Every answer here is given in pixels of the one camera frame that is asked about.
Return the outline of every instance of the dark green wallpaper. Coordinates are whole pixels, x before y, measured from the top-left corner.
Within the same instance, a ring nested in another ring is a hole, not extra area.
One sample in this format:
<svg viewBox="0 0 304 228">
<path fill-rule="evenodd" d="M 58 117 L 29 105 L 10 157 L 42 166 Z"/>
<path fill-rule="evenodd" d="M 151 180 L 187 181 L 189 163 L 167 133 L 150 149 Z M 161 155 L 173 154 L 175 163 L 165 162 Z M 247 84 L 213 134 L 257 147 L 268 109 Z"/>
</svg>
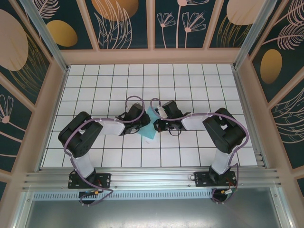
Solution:
<svg viewBox="0 0 304 228">
<path fill-rule="evenodd" d="M 2 196 L 3 196 L 3 193 L 4 193 L 5 187 L 6 187 L 6 183 L 0 181 L 0 201 L 1 201 L 1 199 L 2 199 Z"/>
<path fill-rule="evenodd" d="M 11 4 L 0 2 L 0 72 L 36 103 L 49 61 Z"/>
<path fill-rule="evenodd" d="M 304 66 L 303 18 L 304 2 L 289 1 L 252 61 L 267 101 Z"/>
<path fill-rule="evenodd" d="M 11 172 L 32 112 L 0 85 L 0 169 Z"/>
<path fill-rule="evenodd" d="M 304 79 L 272 110 L 293 169 L 304 165 Z"/>
<path fill-rule="evenodd" d="M 100 49 L 148 48 L 146 0 L 85 0 Z"/>
<path fill-rule="evenodd" d="M 183 6 L 177 1 L 156 0 L 155 48 L 202 48 L 214 3 L 198 0 Z"/>
</svg>

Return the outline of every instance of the white tile floor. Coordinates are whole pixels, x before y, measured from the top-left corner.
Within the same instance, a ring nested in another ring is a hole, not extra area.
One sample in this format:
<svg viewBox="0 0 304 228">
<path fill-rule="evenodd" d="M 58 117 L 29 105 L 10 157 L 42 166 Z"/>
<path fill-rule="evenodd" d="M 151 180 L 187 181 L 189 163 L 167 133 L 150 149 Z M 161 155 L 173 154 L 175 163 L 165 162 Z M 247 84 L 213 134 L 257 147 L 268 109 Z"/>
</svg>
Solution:
<svg viewBox="0 0 304 228">
<path fill-rule="evenodd" d="M 230 65 L 72 65 L 42 166 L 71 167 L 57 137 L 79 112 L 114 117 L 125 111 L 124 101 L 131 95 L 143 97 L 146 109 L 154 97 L 163 104 L 175 100 L 183 113 L 224 107 L 247 126 Z M 139 134 L 100 135 L 89 154 L 96 167 L 180 167 L 210 166 L 215 152 L 206 131 L 187 131 L 175 137 L 157 133 L 153 140 Z M 233 161 L 257 165 L 252 143 Z"/>
</svg>

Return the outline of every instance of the blue towel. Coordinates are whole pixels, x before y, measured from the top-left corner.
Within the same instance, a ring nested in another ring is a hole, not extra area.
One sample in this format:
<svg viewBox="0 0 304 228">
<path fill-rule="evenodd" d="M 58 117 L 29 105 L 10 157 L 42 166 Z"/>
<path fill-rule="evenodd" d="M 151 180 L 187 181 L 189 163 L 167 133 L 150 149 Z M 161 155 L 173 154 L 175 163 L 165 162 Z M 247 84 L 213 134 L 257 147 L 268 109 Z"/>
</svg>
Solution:
<svg viewBox="0 0 304 228">
<path fill-rule="evenodd" d="M 151 107 L 149 107 L 147 114 L 150 117 L 150 123 L 147 126 L 142 127 L 141 129 L 139 129 L 138 134 L 141 134 L 142 136 L 145 136 L 149 139 L 154 139 L 154 136 L 156 134 L 156 130 L 154 129 L 154 125 L 153 123 L 159 119 L 159 117 L 157 115 L 154 114 L 153 110 L 151 109 Z"/>
</svg>

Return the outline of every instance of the purple cable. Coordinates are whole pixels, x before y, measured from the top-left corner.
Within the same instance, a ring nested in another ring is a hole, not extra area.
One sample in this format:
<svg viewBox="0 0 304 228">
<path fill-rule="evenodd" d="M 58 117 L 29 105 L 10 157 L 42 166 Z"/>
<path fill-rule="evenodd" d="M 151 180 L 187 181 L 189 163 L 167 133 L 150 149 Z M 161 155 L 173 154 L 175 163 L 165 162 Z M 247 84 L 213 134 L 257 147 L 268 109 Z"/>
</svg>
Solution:
<svg viewBox="0 0 304 228">
<path fill-rule="evenodd" d="M 157 117 L 161 118 L 162 120 L 166 120 L 166 121 L 178 121 L 178 120 L 183 120 L 183 119 L 185 119 L 185 118 L 188 118 L 188 117 L 190 117 L 190 116 L 213 116 L 213 115 L 216 115 L 216 116 L 224 117 L 224 118 L 226 118 L 226 119 L 229 119 L 229 120 L 235 122 L 237 125 L 239 125 L 239 126 L 243 129 L 243 131 L 244 131 L 245 134 L 246 134 L 246 140 L 245 140 L 245 142 L 244 142 L 242 145 L 237 146 L 237 147 L 233 150 L 232 155 L 231 155 L 231 157 L 230 157 L 230 159 L 229 159 L 229 162 L 228 162 L 229 167 L 231 167 L 231 168 L 232 168 L 232 167 L 235 167 L 235 166 L 237 167 L 237 184 L 236 184 L 236 189 L 237 189 L 237 188 L 238 188 L 238 163 L 236 163 L 236 164 L 234 164 L 234 165 L 231 165 L 231 162 L 232 162 L 233 156 L 236 154 L 236 152 L 237 152 L 239 149 L 241 149 L 242 147 L 244 147 L 244 146 L 247 144 L 247 142 L 249 141 L 249 134 L 248 134 L 248 131 L 247 131 L 247 129 L 243 126 L 243 124 L 241 124 L 241 123 L 240 123 L 239 121 L 237 121 L 236 119 L 231 118 L 230 116 L 223 115 L 223 114 L 219 114 L 219 113 L 194 113 L 194 114 L 189 114 L 189 115 L 187 115 L 187 116 L 183 116 L 183 117 L 175 118 L 175 119 L 163 118 L 163 117 L 161 117 L 160 115 L 158 115 L 158 113 L 154 110 L 154 108 L 153 108 L 153 106 L 152 106 L 152 102 L 153 102 L 153 101 L 158 101 L 159 106 L 161 106 L 162 103 L 161 103 L 161 101 L 160 101 L 158 98 L 152 98 L 152 100 L 150 101 L 150 107 L 151 107 L 152 111 L 154 112 L 154 114 L 155 114 Z M 217 199 L 215 199 L 215 198 L 213 197 L 214 192 L 215 192 L 216 189 L 217 189 L 217 188 L 213 189 L 212 195 L 211 195 L 211 198 L 212 198 L 212 200 L 213 200 L 214 202 L 217 202 L 217 201 L 218 201 Z"/>
<path fill-rule="evenodd" d="M 84 178 L 84 176 L 81 175 L 80 171 L 77 169 L 76 164 L 75 164 L 75 162 L 74 162 L 74 160 L 73 160 L 73 155 L 72 155 L 72 153 L 67 151 L 67 146 L 68 146 L 68 144 L 70 143 L 70 141 L 72 140 L 72 138 L 75 136 L 75 134 L 77 134 L 77 132 L 78 132 L 81 128 L 83 128 L 85 125 L 87 125 L 88 123 L 90 123 L 90 122 L 92 122 L 92 121 L 100 121 L 100 122 L 102 122 L 102 121 L 108 121 L 108 120 L 110 120 L 110 121 L 117 121 L 117 122 L 121 122 L 121 123 L 133 123 L 133 122 L 137 121 L 139 118 L 141 118 L 141 116 L 142 116 L 143 113 L 144 113 L 144 102 L 143 102 L 143 100 L 142 100 L 140 97 L 138 97 L 138 96 L 130 96 L 130 97 L 128 97 L 128 98 L 126 99 L 126 101 L 125 101 L 125 106 L 128 107 L 128 106 L 127 106 L 127 101 L 128 101 L 130 98 L 132 98 L 132 97 L 136 97 L 136 98 L 140 99 L 140 101 L 142 102 L 142 105 L 143 105 L 143 106 L 142 106 L 142 113 L 141 113 L 137 118 L 135 118 L 134 120 L 130 120 L 130 121 L 121 121 L 121 120 L 112 119 L 112 118 L 92 118 L 92 119 L 90 119 L 90 120 L 88 120 L 88 121 L 82 123 L 82 124 L 81 124 L 81 125 L 80 125 L 80 126 L 79 126 L 71 135 L 70 135 L 70 137 L 67 139 L 67 141 L 66 141 L 66 143 L 65 143 L 65 145 L 64 145 L 63 151 L 64 151 L 64 153 L 65 153 L 66 155 L 68 155 L 68 156 L 70 157 L 70 161 L 71 161 L 71 163 L 72 163 L 72 165 L 73 165 L 75 171 L 77 172 L 77 174 L 78 174 L 78 175 L 80 176 L 80 178 L 82 179 L 82 181 L 85 182 L 86 184 L 88 184 L 88 185 L 90 185 L 90 186 L 96 188 L 96 189 L 110 191 L 110 192 L 109 192 L 108 194 L 106 194 L 104 197 L 102 197 L 102 198 L 99 199 L 99 200 L 94 201 L 94 202 L 91 203 L 91 204 L 84 204 L 84 203 L 82 202 L 82 199 L 83 199 L 84 196 L 81 197 L 81 198 L 80 198 L 80 202 L 82 203 L 82 206 L 86 205 L 87 207 L 89 207 L 89 206 L 96 205 L 96 204 L 100 203 L 101 201 L 103 201 L 106 197 L 108 197 L 109 195 L 111 195 L 114 191 L 113 191 L 112 189 L 105 189 L 105 188 L 102 188 L 102 187 L 100 187 L 100 186 L 97 186 L 97 185 L 94 185 L 94 184 L 88 182 L 88 181 Z"/>
</svg>

